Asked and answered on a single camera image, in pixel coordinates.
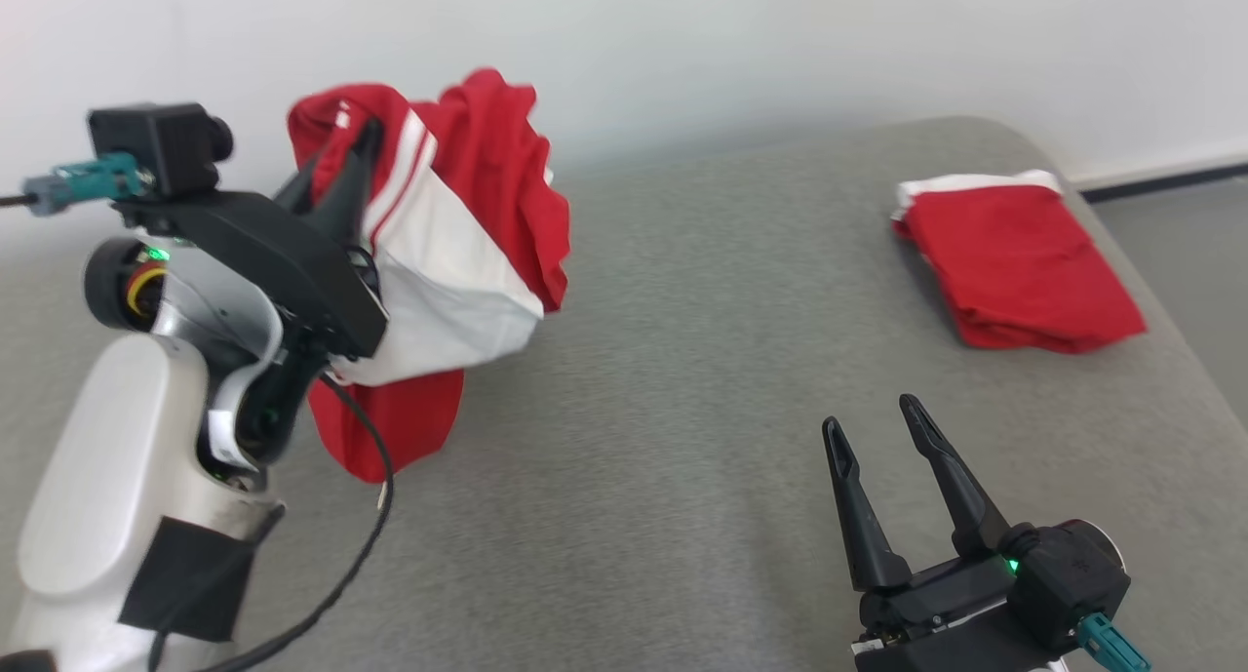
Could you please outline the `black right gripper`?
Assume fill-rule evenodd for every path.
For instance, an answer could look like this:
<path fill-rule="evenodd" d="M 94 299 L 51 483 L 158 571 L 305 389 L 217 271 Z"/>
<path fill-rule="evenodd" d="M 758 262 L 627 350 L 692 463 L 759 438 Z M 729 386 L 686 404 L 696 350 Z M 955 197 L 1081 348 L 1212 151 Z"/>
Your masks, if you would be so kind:
<path fill-rule="evenodd" d="M 934 471 L 961 557 L 993 553 L 1010 525 L 953 443 L 915 395 L 899 407 L 911 440 Z M 862 593 L 864 632 L 851 646 L 857 671 L 1066 671 L 1060 652 L 1038 645 L 1007 607 L 1018 565 L 993 555 L 955 558 L 914 575 L 892 552 L 861 485 L 842 426 L 824 420 L 822 441 L 837 501 L 847 575 Z"/>

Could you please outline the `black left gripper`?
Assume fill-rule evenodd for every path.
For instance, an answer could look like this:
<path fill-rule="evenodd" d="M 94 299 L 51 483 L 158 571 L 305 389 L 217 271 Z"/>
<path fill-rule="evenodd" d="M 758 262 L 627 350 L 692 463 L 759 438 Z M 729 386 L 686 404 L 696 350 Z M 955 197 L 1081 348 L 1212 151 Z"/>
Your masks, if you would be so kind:
<path fill-rule="evenodd" d="M 258 286 L 313 329 L 331 355 L 369 357 L 388 316 L 344 247 L 359 241 L 382 142 L 383 126 L 369 117 L 316 204 L 321 152 L 307 157 L 273 200 L 213 189 L 173 201 L 119 200 L 115 209 L 129 227 L 183 239 Z"/>

